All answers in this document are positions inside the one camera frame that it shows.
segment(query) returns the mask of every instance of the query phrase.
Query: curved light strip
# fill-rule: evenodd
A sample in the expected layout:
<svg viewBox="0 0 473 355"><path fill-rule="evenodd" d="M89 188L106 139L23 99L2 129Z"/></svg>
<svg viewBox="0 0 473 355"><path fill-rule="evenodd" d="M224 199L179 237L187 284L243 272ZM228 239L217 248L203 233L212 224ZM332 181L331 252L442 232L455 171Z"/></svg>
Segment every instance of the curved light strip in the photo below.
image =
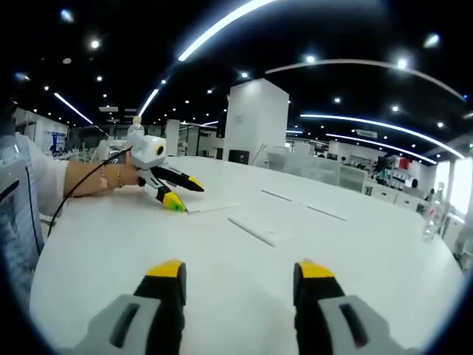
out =
<svg viewBox="0 0 473 355"><path fill-rule="evenodd" d="M206 124L203 124L203 126L210 126L210 125L212 125L212 124L218 124L218 123L219 123L219 121L208 122L208 123L206 123Z"/></svg>
<svg viewBox="0 0 473 355"><path fill-rule="evenodd" d="M82 115L78 109L76 109L73 105L71 105L65 98L63 98L61 95L59 95L57 92L54 93L54 96L61 100L66 106L68 106L72 111L77 113L79 116L81 116L84 120L89 122L90 124L94 124L90 119L88 119L86 116Z"/></svg>
<svg viewBox="0 0 473 355"><path fill-rule="evenodd" d="M323 61L316 61L315 63L297 63L297 64L291 64L287 65L285 67L280 67L276 69L271 69L267 70L265 74L272 74L274 72L282 72L284 70L291 70L291 69L297 69L297 68L302 68L302 67L311 67L314 65L326 65L326 64L363 64L363 65L372 65L375 67L385 67L385 68L391 68L391 69L396 69L400 70L402 72L408 72L409 74L416 75L420 78L426 79L427 81L430 81L433 84L438 85L442 89L450 92L451 94L457 96L460 100L466 101L466 99L458 92L453 90L451 87L448 85L444 84L442 81L437 80L436 78L433 78L430 75L424 74L423 72L419 72L418 70L413 70L409 68L404 68L400 69L396 64L392 63L385 63L383 61L365 61L363 59L326 59Z"/></svg>
<svg viewBox="0 0 473 355"><path fill-rule="evenodd" d="M376 145L376 146L383 146L383 147L385 147L385 148L390 148L390 149L398 150L399 152L403 152L403 153L412 155L413 157L416 157L416 158L419 158L419 159L428 161L429 163L432 163L432 164L434 164L434 165L437 164L436 161L434 161L434 160L432 160L432 159L428 159L428 158L424 157L423 155L420 155L420 154L417 154L417 153L414 153L414 152L410 152L409 150L401 149L401 148L398 148L398 147L396 147L396 146L390 146L390 145L384 144L384 143L378 143L378 142L374 142L374 141L368 141L368 140L366 140L366 139L360 139L360 138L354 138L354 137L347 137L347 136L345 136L345 135L331 135L331 134L327 133L326 136L328 136L328 137L335 137L335 138L343 138L343 139L351 139L352 141L365 142L365 143L369 143L369 144L374 144L374 145Z"/></svg>
<svg viewBox="0 0 473 355"><path fill-rule="evenodd" d="M145 113L146 109L148 108L149 104L151 101L153 101L153 98L156 96L156 94L159 92L158 89L154 89L151 95L148 97L148 100L146 100L145 104L140 110L140 113L138 113L138 116L143 116L143 113Z"/></svg>
<svg viewBox="0 0 473 355"><path fill-rule="evenodd" d="M178 58L179 61L185 61L193 52L199 49L205 42L207 42L212 36L216 35L220 30L227 27L233 21L236 21L238 18L243 17L247 13L250 13L253 10L258 9L259 7L275 2L276 0L253 0L250 1L235 11L229 13L227 16L218 21L214 26L206 30L190 47L184 51L183 54Z"/></svg>
<svg viewBox="0 0 473 355"><path fill-rule="evenodd" d="M373 124L376 126L382 126L390 129L396 129L398 131L408 133L410 135L414 135L416 137L419 137L421 139L424 139L425 141L428 141L430 143L436 144L440 148L444 148L446 151L451 152L452 154L455 154L458 156L460 159L465 159L465 156L455 149L453 149L450 146L447 146L446 144L437 141L434 138L429 137L428 135L423 135L422 133L416 132L416 131L411 131L410 129L406 129L403 127L399 126L394 126L393 124L385 124L383 122L377 122L377 121L370 121L370 120L363 120L361 118L354 118L354 117L344 117L344 116L334 116L334 115L301 115L301 117L309 117L309 118L330 118L330 119L335 119L335 120L342 120L342 121L352 121L352 122L360 122L362 124Z"/></svg>

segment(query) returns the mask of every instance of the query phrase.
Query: window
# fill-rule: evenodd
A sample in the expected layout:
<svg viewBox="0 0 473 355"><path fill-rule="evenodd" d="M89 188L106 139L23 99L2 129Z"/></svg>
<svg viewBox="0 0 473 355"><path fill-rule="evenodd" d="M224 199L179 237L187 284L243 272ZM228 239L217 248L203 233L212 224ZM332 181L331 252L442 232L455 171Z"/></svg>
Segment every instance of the window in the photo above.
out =
<svg viewBox="0 0 473 355"><path fill-rule="evenodd" d="M462 214L466 214L472 192L473 160L466 158L455 161L453 187L450 203Z"/></svg>
<svg viewBox="0 0 473 355"><path fill-rule="evenodd" d="M437 165L437 170L435 171L435 183L434 183L434 190L438 190L438 185L443 183L444 191L446 193L447 187L449 186L450 180L450 162L443 161Z"/></svg>

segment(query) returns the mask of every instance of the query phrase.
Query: white table surface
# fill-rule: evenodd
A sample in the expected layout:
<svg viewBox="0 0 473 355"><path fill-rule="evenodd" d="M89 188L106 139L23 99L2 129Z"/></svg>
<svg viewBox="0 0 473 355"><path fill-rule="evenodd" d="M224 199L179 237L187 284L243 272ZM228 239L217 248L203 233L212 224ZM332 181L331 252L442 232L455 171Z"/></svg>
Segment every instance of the white table surface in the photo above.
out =
<svg viewBox="0 0 473 355"><path fill-rule="evenodd" d="M297 354L293 264L305 257L381 314L404 347L424 346L457 302L463 275L442 240L422 240L416 213L281 172L196 157L169 163L205 187L174 189L189 206L237 206L179 214L139 188L73 200L45 245L30 300L53 346L77 344L91 318L171 258L188 271L182 355ZM292 238L271 247L227 220L241 213Z"/></svg>

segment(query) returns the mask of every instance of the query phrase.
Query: white pillar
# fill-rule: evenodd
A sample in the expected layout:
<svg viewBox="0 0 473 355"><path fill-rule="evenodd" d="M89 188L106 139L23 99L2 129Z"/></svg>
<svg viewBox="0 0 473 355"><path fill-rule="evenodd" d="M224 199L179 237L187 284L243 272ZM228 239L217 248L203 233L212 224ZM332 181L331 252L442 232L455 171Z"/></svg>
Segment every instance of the white pillar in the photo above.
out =
<svg viewBox="0 0 473 355"><path fill-rule="evenodd" d="M177 143L179 142L178 120L168 120L166 124L166 151L167 155L177 156Z"/></svg>
<svg viewBox="0 0 473 355"><path fill-rule="evenodd" d="M338 155L338 151L340 150L340 142L329 141L328 142L328 152L331 154Z"/></svg>
<svg viewBox="0 0 473 355"><path fill-rule="evenodd" d="M250 152L253 161L262 144L284 146L289 94L266 79L231 88L223 160L231 149Z"/></svg>

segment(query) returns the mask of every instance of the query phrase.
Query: white shirt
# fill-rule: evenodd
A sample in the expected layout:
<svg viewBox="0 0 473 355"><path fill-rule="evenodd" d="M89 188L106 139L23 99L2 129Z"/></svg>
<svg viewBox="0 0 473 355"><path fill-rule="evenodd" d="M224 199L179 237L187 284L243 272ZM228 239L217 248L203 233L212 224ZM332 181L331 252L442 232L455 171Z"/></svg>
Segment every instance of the white shirt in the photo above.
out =
<svg viewBox="0 0 473 355"><path fill-rule="evenodd" d="M38 190L38 210L52 216L64 197L64 183L69 161L55 160L45 155L29 140L31 164Z"/></svg>

